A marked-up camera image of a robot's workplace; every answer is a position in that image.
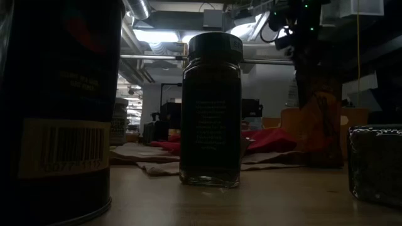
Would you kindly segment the brown spice packet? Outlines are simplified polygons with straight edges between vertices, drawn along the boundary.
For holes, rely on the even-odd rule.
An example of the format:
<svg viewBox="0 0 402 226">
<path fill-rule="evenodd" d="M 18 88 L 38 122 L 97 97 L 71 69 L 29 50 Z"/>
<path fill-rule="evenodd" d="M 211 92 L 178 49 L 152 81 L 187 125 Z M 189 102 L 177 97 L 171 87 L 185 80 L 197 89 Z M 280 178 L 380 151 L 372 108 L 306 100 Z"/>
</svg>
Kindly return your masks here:
<svg viewBox="0 0 402 226">
<path fill-rule="evenodd" d="M 334 94 L 314 92 L 300 109 L 301 124 L 307 132 L 302 150 L 307 165 L 316 168 L 341 168 L 344 165 L 340 147 L 340 101 Z"/>
</svg>

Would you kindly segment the green-lid square spice jar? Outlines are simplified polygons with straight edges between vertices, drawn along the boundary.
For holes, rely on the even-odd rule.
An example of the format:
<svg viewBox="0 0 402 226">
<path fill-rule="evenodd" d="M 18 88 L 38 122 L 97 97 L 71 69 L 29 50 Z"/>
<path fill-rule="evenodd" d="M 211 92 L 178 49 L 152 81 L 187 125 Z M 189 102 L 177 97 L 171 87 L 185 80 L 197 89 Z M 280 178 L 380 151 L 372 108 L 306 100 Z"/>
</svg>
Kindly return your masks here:
<svg viewBox="0 0 402 226">
<path fill-rule="evenodd" d="M 186 185 L 239 184 L 242 59 L 242 41 L 229 33 L 202 33 L 188 43 L 179 171 Z"/>
</svg>

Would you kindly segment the silver ventilation duct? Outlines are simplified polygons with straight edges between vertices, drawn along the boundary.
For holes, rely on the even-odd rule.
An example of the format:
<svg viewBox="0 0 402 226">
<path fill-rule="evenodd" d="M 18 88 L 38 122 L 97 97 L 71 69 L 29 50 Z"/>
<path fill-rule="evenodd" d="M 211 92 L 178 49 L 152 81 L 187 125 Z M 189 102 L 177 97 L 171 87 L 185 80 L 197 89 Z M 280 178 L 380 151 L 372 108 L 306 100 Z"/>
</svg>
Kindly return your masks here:
<svg viewBox="0 0 402 226">
<path fill-rule="evenodd" d="M 148 0 L 122 0 L 125 7 L 131 12 L 132 16 L 137 20 L 149 18 L 152 8 Z"/>
</svg>

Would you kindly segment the grey ceiling box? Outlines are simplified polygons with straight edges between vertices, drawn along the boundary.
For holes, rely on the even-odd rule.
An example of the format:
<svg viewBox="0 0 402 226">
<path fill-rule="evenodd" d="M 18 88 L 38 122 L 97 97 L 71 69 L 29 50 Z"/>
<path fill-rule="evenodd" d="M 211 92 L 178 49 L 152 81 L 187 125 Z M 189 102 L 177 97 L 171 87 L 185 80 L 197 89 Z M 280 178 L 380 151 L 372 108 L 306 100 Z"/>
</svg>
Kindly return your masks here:
<svg viewBox="0 0 402 226">
<path fill-rule="evenodd" d="M 216 9 L 204 9 L 203 29 L 207 31 L 221 31 L 223 23 L 223 12 Z"/>
</svg>

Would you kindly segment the black monitor box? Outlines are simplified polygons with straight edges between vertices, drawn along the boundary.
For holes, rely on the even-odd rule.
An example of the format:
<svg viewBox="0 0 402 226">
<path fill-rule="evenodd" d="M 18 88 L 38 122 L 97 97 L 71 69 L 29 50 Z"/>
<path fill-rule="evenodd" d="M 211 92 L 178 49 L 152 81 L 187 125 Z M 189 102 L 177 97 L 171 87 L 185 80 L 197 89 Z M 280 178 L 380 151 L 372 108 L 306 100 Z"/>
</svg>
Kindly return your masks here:
<svg viewBox="0 0 402 226">
<path fill-rule="evenodd" d="M 259 99 L 242 99 L 242 118 L 248 117 L 262 117 L 263 105 L 260 104 Z"/>
</svg>

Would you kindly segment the beige cloth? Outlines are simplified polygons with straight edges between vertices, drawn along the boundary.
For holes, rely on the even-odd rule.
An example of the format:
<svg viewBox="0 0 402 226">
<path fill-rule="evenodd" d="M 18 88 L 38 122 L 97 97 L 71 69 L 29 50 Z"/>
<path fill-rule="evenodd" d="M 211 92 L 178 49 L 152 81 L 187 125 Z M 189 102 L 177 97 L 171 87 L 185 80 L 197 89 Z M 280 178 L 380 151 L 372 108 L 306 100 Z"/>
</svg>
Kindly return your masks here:
<svg viewBox="0 0 402 226">
<path fill-rule="evenodd" d="M 242 158 L 241 170 L 270 170 L 297 168 L 307 164 L 308 154 L 298 151 L 286 153 L 257 153 Z M 161 148 L 126 143 L 112 148 L 109 155 L 111 165 L 135 165 L 150 176 L 179 174 L 179 157 Z"/>
</svg>

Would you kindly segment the black equipment rack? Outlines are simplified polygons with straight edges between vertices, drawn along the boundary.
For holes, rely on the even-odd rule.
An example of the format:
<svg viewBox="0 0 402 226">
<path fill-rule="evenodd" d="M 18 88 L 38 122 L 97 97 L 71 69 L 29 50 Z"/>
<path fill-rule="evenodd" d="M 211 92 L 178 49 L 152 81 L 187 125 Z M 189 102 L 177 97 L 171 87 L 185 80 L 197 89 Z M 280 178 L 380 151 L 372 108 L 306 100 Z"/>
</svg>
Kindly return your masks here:
<svg viewBox="0 0 402 226">
<path fill-rule="evenodd" d="M 182 83 L 148 84 L 143 87 L 141 135 L 143 144 L 169 141 L 172 129 L 180 130 Z"/>
</svg>

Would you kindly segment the red cloth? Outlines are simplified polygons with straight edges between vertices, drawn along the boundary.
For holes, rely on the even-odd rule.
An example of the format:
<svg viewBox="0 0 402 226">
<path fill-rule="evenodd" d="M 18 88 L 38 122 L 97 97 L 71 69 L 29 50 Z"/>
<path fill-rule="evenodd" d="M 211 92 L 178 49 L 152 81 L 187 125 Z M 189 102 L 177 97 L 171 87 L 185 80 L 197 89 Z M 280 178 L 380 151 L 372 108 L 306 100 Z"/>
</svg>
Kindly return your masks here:
<svg viewBox="0 0 402 226">
<path fill-rule="evenodd" d="M 242 138 L 249 141 L 246 154 L 288 152 L 296 148 L 296 139 L 280 128 L 242 131 Z M 174 156 L 180 155 L 180 135 L 167 141 L 151 141 L 150 146 L 161 148 Z"/>
</svg>

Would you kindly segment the green herb jar with label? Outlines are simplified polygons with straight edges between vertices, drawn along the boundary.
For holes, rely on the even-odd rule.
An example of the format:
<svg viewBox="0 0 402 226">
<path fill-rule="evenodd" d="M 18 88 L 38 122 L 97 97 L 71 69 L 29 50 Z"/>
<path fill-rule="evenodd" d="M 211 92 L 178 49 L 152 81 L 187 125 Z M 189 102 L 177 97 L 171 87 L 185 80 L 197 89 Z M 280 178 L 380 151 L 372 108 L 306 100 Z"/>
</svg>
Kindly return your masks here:
<svg viewBox="0 0 402 226">
<path fill-rule="evenodd" d="M 349 191 L 360 201 L 402 208 L 402 124 L 358 126 L 371 146 L 349 151 Z"/>
</svg>

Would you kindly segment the silver horizontal pipe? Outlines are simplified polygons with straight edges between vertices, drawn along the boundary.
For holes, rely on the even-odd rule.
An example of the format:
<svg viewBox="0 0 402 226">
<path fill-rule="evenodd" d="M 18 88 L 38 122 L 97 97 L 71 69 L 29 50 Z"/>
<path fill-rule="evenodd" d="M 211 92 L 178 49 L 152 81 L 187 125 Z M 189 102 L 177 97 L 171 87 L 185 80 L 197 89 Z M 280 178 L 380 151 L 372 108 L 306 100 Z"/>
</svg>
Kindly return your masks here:
<svg viewBox="0 0 402 226">
<path fill-rule="evenodd" d="M 187 61 L 187 56 L 175 56 L 175 55 L 120 55 L 123 59 L 136 59 L 136 60 L 166 60 L 166 61 Z M 262 64 L 262 65 L 293 65 L 291 60 L 279 60 L 279 59 L 257 59 L 257 58 L 245 58 L 241 63 L 245 64 Z"/>
</svg>

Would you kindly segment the ceiling light panel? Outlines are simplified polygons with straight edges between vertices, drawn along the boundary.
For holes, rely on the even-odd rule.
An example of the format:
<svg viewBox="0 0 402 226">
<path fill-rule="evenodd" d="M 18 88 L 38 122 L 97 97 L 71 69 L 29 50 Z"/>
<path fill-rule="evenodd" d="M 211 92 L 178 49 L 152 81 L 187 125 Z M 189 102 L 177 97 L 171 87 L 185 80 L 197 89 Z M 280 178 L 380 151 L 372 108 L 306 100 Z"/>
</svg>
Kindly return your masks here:
<svg viewBox="0 0 402 226">
<path fill-rule="evenodd" d="M 155 30 L 133 30 L 139 41 L 147 43 L 174 43 L 179 41 L 179 37 L 173 31 L 155 31 Z"/>
</svg>

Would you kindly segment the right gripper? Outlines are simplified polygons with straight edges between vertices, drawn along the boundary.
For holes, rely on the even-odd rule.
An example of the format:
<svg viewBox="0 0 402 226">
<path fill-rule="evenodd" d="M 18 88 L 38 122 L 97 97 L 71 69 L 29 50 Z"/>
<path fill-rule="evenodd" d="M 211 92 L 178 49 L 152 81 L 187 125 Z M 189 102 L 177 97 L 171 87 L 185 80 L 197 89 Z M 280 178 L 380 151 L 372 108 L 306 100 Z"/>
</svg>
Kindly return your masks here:
<svg viewBox="0 0 402 226">
<path fill-rule="evenodd" d="M 298 105 L 302 109 L 318 87 L 318 106 L 322 109 L 339 108 L 342 102 L 342 84 L 336 78 L 309 78 L 336 75 L 340 68 L 332 51 L 331 41 L 320 39 L 320 30 L 295 30 L 291 38 L 291 60 L 298 86 Z"/>
</svg>

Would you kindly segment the yellow round cap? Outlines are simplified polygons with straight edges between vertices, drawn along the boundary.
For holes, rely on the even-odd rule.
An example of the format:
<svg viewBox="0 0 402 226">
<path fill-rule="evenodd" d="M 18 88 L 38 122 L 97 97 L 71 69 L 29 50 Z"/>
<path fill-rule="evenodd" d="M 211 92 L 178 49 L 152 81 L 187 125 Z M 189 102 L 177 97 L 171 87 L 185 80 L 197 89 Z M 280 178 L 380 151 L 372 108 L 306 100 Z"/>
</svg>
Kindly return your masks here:
<svg viewBox="0 0 402 226">
<path fill-rule="evenodd" d="M 0 226 L 109 209 L 122 0 L 0 0 Z"/>
</svg>

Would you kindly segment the yellow plastic bin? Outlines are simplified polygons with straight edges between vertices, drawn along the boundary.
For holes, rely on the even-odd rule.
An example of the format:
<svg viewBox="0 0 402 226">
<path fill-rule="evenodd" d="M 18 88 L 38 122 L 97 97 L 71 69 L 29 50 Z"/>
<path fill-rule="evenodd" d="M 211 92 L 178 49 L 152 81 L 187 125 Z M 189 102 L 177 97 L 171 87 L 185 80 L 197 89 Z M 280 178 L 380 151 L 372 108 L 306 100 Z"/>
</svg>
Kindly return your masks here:
<svg viewBox="0 0 402 226">
<path fill-rule="evenodd" d="M 367 149 L 371 146 L 372 136 L 368 130 L 359 129 L 368 120 L 369 111 L 361 108 L 342 108 L 340 112 L 339 142 L 342 157 L 347 159 L 349 151 L 357 151 L 359 148 Z M 265 129 L 280 128 L 296 140 L 297 151 L 317 151 L 318 145 L 313 143 L 314 131 L 318 128 L 306 125 L 307 120 L 298 108 L 289 108 L 281 111 L 280 118 L 262 119 Z"/>
</svg>

